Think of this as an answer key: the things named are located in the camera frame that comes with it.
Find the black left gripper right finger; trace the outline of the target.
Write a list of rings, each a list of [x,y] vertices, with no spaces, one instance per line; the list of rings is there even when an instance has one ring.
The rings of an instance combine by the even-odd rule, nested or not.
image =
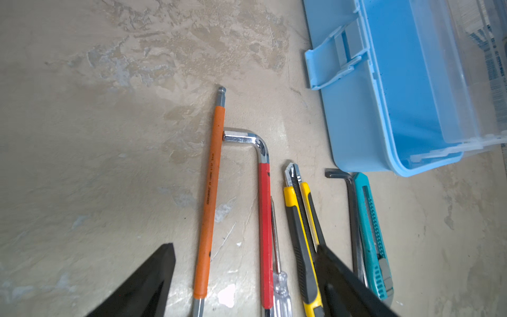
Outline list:
[[[325,316],[395,316],[326,246],[316,253],[316,274]]]

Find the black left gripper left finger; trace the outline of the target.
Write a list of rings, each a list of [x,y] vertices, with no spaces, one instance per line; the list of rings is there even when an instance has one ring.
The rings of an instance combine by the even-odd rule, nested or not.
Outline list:
[[[176,255],[161,245],[89,316],[164,316]]]

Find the blue toolbox with clear lid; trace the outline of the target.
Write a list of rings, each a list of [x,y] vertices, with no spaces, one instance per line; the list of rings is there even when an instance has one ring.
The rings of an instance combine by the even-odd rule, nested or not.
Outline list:
[[[305,1],[335,165],[410,177],[506,142],[505,1]]]

